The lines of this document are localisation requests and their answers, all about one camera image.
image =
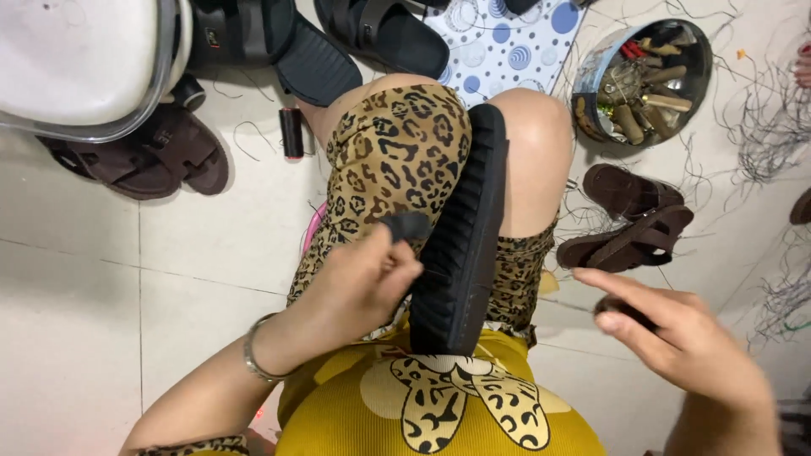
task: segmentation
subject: person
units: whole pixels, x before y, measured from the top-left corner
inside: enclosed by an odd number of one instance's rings
[[[605,454],[586,421],[534,383],[527,363],[543,259],[573,159],[570,114],[524,88],[487,103],[504,116],[508,178],[487,322],[473,356],[414,355],[408,319],[390,321],[423,271],[422,244],[392,245],[376,221],[419,210],[435,222],[471,130],[451,88],[387,75],[325,109],[298,102],[333,172],[327,216],[301,259],[289,306],[160,397],[121,455],[247,454],[248,425],[279,376],[280,456]],[[688,391],[666,454],[779,454],[766,378],[698,297],[597,270],[574,277],[660,328],[651,333],[615,312],[595,317]]]

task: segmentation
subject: red pliers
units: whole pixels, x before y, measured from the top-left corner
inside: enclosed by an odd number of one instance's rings
[[[626,41],[622,46],[620,46],[620,52],[625,58],[640,58],[645,57],[645,51],[639,49],[637,43],[633,41]]]

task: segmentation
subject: blue polka dot mat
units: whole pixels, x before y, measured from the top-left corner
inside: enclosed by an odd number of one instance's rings
[[[425,24],[451,50],[440,76],[468,108],[514,87],[549,93],[569,54],[585,10],[568,1],[542,0],[525,14],[504,0],[452,0],[442,11],[427,8]]]

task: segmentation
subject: bangle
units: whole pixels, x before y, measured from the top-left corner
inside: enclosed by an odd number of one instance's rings
[[[251,373],[253,373],[257,377],[261,378],[262,380],[269,381],[269,382],[283,381],[285,378],[293,375],[294,373],[296,373],[301,368],[301,366],[298,366],[295,369],[293,369],[292,371],[286,373],[285,375],[273,375],[272,373],[266,372],[264,369],[259,367],[259,365],[256,363],[256,359],[254,358],[254,355],[253,355],[253,339],[254,339],[254,336],[256,335],[256,330],[259,329],[259,327],[265,321],[270,320],[271,317],[273,317],[276,314],[277,314],[277,312],[269,313],[268,315],[263,316],[262,318],[259,318],[256,321],[256,323],[254,323],[253,326],[251,326],[251,328],[248,330],[247,334],[245,335],[244,354],[245,354],[245,364],[247,364],[248,370],[251,371]]]

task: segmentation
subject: leg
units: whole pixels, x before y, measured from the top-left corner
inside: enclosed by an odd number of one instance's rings
[[[292,304],[329,249],[363,236],[379,217],[419,210],[436,221],[470,151],[470,120],[452,89],[416,75],[388,75],[327,109],[301,105],[333,165],[327,216],[298,265]],[[413,243],[416,252],[422,243]]]
[[[510,145],[487,320],[533,346],[530,322],[543,259],[555,245],[552,231],[572,165],[572,117],[555,98],[526,88],[507,90],[488,103],[504,116]]]

